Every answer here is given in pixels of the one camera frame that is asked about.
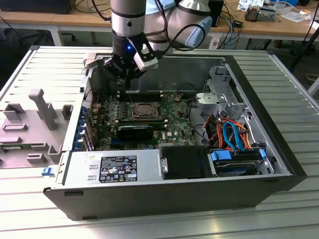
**power supply label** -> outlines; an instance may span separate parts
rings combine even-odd
[[[136,155],[102,157],[100,167],[101,183],[131,182],[138,180]]]

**blue plastic clip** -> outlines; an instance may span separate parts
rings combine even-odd
[[[267,157],[266,152],[263,149],[259,149],[260,156],[265,159]]]
[[[217,150],[211,153],[213,161],[216,160],[231,160],[230,152],[227,150]]]
[[[43,169],[42,176],[53,176],[54,173],[52,171],[52,168],[46,167]]]

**side panel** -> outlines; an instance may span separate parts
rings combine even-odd
[[[291,177],[136,187],[50,190],[44,194],[78,221],[255,207]]]

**aluminum extrusion table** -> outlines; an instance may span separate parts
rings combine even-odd
[[[43,88],[55,109],[72,104],[85,75],[88,52],[101,47],[40,47],[29,50],[0,92],[0,110],[19,102],[35,109],[31,88]],[[52,177],[43,168],[0,170],[0,237],[38,238],[314,238],[319,233],[319,106],[275,55],[264,51],[195,50],[232,55],[301,163],[308,178],[255,209],[223,210],[75,222],[42,190]],[[0,120],[5,116],[0,112]]]

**blue connector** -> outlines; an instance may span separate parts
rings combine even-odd
[[[213,161],[216,160],[231,160],[230,152],[227,150],[218,150],[211,153]]]
[[[76,134],[76,135],[74,135],[74,139],[75,140],[79,140],[79,139],[81,139],[82,138],[82,135],[80,135],[80,134]]]
[[[77,126],[76,127],[76,132],[77,133],[80,133],[80,132],[82,132],[83,131],[83,128],[82,127],[80,127],[80,126]]]
[[[42,176],[53,176],[54,173],[52,171],[52,168],[46,167],[43,169]]]
[[[263,149],[259,149],[260,156],[265,159],[267,157],[266,152]]]
[[[81,112],[87,113],[88,109],[85,106],[81,106]]]
[[[83,126],[85,124],[84,120],[79,119],[78,121],[78,126]]]

